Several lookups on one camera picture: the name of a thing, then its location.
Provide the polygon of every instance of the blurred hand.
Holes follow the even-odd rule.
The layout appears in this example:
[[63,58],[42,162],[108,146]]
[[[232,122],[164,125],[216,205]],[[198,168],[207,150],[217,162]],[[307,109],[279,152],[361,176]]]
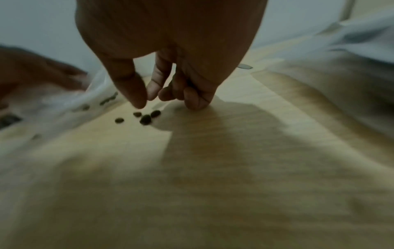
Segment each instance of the blurred hand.
[[[77,0],[77,27],[117,88],[137,108],[157,96],[197,110],[237,67],[267,0]],[[156,52],[145,87],[133,59]],[[176,72],[167,87],[172,64]]]
[[0,101],[21,85],[49,82],[69,90],[82,89],[82,85],[71,78],[75,75],[86,73],[20,48],[0,46]]

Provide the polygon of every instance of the wall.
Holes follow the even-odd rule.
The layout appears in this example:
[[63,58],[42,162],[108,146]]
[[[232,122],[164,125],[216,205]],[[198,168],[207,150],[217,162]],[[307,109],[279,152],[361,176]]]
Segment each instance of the wall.
[[[345,0],[270,0],[253,47],[316,32],[338,20]],[[75,27],[75,0],[1,0],[0,43],[22,46],[85,70],[99,63]],[[135,61],[150,75],[154,55]]]

